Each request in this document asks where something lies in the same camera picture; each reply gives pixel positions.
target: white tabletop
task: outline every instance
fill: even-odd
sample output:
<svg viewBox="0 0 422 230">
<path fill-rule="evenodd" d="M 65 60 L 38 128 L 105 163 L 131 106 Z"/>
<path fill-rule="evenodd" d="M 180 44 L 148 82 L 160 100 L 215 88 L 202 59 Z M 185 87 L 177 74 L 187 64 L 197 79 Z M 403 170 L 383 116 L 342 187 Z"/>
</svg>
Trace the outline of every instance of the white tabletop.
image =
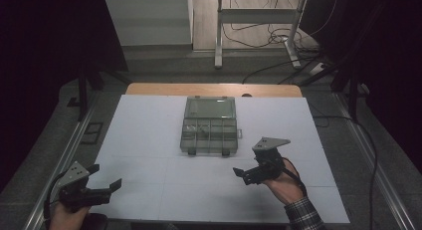
<svg viewBox="0 0 422 230">
<path fill-rule="evenodd" d="M 294 164 L 325 223 L 348 223 L 304 98 L 236 98 L 238 151 L 188 156 L 180 149 L 186 97 L 122 96 L 89 187 L 122 178 L 110 204 L 92 212 L 129 221 L 288 223 L 283 204 L 263 184 L 246 186 L 233 167 L 250 169 L 262 136 L 287 138 L 279 147 Z"/>
</svg>

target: human hand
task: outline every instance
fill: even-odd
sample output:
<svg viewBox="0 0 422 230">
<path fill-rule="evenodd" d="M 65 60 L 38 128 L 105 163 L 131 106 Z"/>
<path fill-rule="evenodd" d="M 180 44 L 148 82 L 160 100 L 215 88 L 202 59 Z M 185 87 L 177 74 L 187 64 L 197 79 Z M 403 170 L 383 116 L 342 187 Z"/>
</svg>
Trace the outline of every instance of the human hand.
<svg viewBox="0 0 422 230">
<path fill-rule="evenodd" d="M 54 209 L 50 230 L 79 230 L 90 208 L 83 207 L 78 212 L 73 213 L 59 202 Z"/>
<path fill-rule="evenodd" d="M 292 172 L 295 176 L 299 176 L 293 165 L 286 159 L 283 159 L 286 169 Z M 299 188 L 298 183 L 282 172 L 276 179 L 264 180 L 263 183 L 267 185 L 276 197 L 285 205 L 296 202 L 304 198 L 304 194 Z"/>
</svg>

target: patterned sleeve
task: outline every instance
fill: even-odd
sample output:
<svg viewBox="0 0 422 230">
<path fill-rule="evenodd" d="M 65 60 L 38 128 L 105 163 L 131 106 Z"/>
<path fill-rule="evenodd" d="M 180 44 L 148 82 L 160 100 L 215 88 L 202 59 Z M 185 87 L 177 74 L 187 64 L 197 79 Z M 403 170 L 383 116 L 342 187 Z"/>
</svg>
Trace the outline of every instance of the patterned sleeve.
<svg viewBox="0 0 422 230">
<path fill-rule="evenodd" d="M 324 230 L 325 226 L 311 201 L 303 199 L 285 206 L 294 230 Z"/>
</svg>

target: table leg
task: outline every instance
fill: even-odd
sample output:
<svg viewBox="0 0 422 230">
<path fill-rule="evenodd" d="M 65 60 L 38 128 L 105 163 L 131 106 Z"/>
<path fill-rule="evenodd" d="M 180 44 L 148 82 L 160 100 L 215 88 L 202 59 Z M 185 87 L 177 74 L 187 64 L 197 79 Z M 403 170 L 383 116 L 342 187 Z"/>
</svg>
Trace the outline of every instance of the table leg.
<svg viewBox="0 0 422 230">
<path fill-rule="evenodd" d="M 216 69 L 221 69 L 223 67 L 223 47 L 222 47 L 222 38 L 221 38 L 221 10 L 222 10 L 222 0 L 218 0 L 218 10 L 217 10 L 217 38 L 215 40 L 215 65 Z"/>
<path fill-rule="evenodd" d="M 296 9 L 295 19 L 292 23 L 292 28 L 289 34 L 289 38 L 285 39 L 285 47 L 286 47 L 286 50 L 288 51 L 291 61 L 298 59 L 298 55 L 295 51 L 293 42 L 295 41 L 295 35 L 298 30 L 299 23 L 301 21 L 302 12 L 304 11 L 304 6 L 305 6 L 306 1 L 307 0 L 299 0 L 298 8 Z M 294 61 L 292 62 L 292 64 L 295 69 L 299 69 L 301 67 L 300 61 Z"/>
</svg>

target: wooden table edge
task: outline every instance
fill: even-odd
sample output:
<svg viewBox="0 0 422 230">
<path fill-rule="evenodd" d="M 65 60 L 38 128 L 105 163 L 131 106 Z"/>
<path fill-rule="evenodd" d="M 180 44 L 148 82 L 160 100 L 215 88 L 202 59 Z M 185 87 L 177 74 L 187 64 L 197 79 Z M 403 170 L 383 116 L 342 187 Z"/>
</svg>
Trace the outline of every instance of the wooden table edge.
<svg viewBox="0 0 422 230">
<path fill-rule="evenodd" d="M 241 97 L 250 95 L 261 98 L 301 98 L 302 92 L 294 85 L 260 84 L 165 84 L 133 83 L 127 87 L 127 95 L 149 96 L 201 96 Z"/>
</svg>

